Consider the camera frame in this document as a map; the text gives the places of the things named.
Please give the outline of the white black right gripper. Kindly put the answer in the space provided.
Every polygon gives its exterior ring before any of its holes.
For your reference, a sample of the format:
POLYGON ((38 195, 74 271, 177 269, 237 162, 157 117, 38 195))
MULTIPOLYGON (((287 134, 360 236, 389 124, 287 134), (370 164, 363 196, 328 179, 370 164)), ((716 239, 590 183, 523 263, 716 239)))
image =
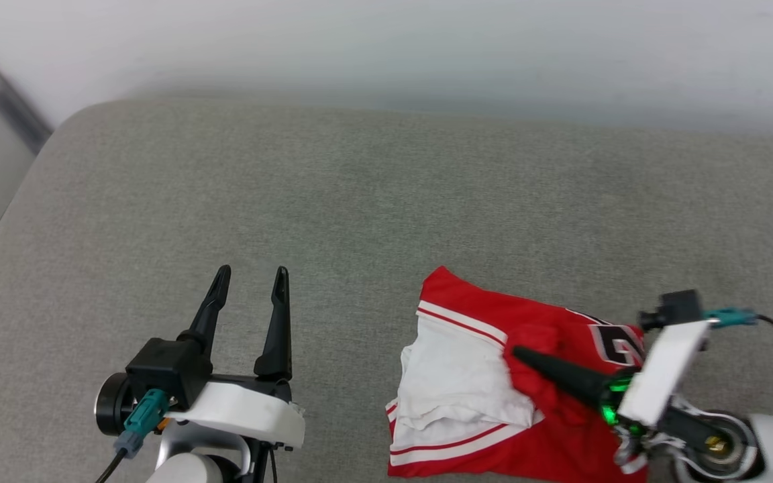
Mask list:
POLYGON ((677 390, 711 330, 698 320, 663 327, 637 371, 616 376, 516 345, 512 355, 601 415, 626 445, 703 445, 711 425, 684 409, 677 390))

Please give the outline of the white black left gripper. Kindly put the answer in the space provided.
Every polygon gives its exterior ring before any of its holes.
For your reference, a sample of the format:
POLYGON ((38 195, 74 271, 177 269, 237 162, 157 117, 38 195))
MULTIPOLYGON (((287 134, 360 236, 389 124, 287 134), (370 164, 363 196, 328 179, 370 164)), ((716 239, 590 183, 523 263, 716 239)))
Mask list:
MULTIPOLYGON (((219 267, 193 322, 177 337, 178 341, 194 341, 205 358, 211 357, 231 276, 231 266, 219 267)), ((291 401, 291 388, 283 381, 293 376, 291 279, 285 266, 277 268, 270 299, 266 343, 254 365, 260 381, 215 377, 185 407, 169 390, 153 388, 138 396, 125 373, 110 376, 96 398, 95 418, 102 433, 115 437, 114 449, 139 450, 151 434, 160 436, 162 450, 303 446, 303 409, 291 401)))

